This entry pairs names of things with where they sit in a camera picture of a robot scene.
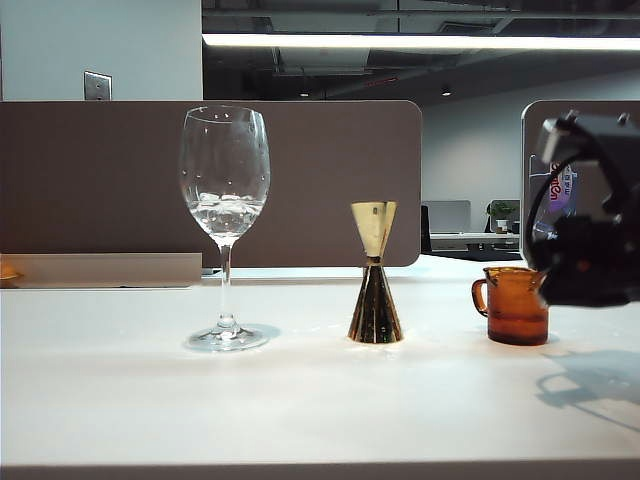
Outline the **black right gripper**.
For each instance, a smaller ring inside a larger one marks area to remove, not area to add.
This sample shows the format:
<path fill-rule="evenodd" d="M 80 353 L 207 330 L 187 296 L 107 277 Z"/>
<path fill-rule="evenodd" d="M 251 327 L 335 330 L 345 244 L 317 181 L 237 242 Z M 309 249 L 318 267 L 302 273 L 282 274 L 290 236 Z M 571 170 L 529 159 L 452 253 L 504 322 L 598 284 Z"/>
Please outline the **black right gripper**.
<path fill-rule="evenodd" d="M 639 200 L 617 222 L 561 217 L 555 236 L 530 243 L 530 266 L 544 274 L 540 295 L 549 305 L 618 306 L 639 301 Z"/>

